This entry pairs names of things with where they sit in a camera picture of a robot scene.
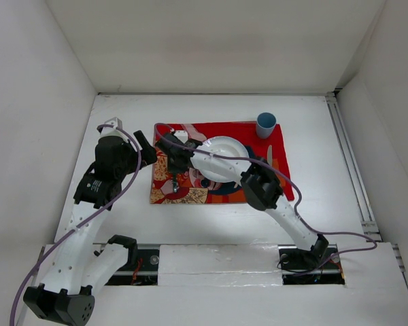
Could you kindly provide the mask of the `red patterned cloth placemat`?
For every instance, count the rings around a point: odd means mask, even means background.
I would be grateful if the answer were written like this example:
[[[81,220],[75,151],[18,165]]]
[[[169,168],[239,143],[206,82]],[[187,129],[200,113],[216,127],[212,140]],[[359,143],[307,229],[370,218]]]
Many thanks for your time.
[[[273,146],[272,167],[290,176],[286,159],[281,126],[276,125],[271,136],[260,139],[256,134],[255,122],[208,122],[193,124],[171,124],[174,130],[183,130],[198,141],[226,136],[237,139],[247,149],[251,158],[267,158],[268,146]],[[226,204],[246,202],[242,188],[234,182],[217,183],[205,178],[191,168],[177,175],[179,189],[173,192],[172,174],[167,170],[167,156],[156,150],[158,160],[153,168],[150,203],[152,204]]]

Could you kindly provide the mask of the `silver fork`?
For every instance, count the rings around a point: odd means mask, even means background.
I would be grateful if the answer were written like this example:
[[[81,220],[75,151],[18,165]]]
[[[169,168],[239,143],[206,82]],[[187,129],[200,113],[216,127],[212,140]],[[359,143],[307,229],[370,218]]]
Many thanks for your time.
[[[177,175],[175,173],[172,176],[172,182],[173,182],[173,192],[177,193],[178,189],[179,189],[179,185],[178,185],[178,182],[177,182]]]

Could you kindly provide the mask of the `white blue-rimmed plate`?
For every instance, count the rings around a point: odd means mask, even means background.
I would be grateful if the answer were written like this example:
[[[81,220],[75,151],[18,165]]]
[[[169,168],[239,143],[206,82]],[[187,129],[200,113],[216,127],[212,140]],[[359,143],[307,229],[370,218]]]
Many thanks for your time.
[[[240,184],[241,173],[251,165],[249,159],[246,147],[237,139],[217,136],[198,146],[190,161],[194,169],[211,181]]]

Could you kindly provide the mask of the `silver table knife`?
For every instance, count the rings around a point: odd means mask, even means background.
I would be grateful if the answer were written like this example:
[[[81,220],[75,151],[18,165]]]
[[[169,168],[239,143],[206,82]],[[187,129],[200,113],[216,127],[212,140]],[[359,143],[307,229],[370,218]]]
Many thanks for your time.
[[[267,148],[267,162],[271,166],[273,164],[273,146],[270,145]]]

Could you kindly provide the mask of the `blue cup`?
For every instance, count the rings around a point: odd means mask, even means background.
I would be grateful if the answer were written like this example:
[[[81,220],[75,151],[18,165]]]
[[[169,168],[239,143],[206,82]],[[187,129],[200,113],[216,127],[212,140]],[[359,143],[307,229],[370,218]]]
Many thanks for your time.
[[[263,112],[256,118],[256,134],[260,139],[267,139],[271,136],[277,125],[276,117],[269,112]]]

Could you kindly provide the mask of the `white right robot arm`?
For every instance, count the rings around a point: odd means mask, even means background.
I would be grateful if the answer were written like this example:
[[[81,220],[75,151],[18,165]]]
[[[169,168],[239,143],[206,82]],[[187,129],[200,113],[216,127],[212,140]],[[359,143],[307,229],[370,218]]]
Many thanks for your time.
[[[265,159],[226,156],[209,150],[209,141],[202,143],[189,139],[183,143],[174,132],[156,134],[159,136],[156,146],[177,169],[194,168],[202,173],[209,171],[240,185],[246,202],[253,209],[274,218],[291,237],[306,266],[314,268],[325,260],[327,239],[306,226],[285,197],[279,172]]]

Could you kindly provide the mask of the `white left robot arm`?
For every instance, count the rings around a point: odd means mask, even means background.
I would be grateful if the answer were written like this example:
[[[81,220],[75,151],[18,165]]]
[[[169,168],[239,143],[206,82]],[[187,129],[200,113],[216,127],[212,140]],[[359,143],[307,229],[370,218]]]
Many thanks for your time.
[[[141,264],[137,241],[113,235],[100,253],[92,244],[112,210],[128,189],[122,182],[157,161],[156,150],[138,130],[132,135],[120,127],[98,127],[95,161],[83,174],[75,194],[64,236],[46,255],[54,258],[37,286],[27,287],[23,302],[39,318],[61,325],[86,325],[95,307],[95,295],[120,269]]]

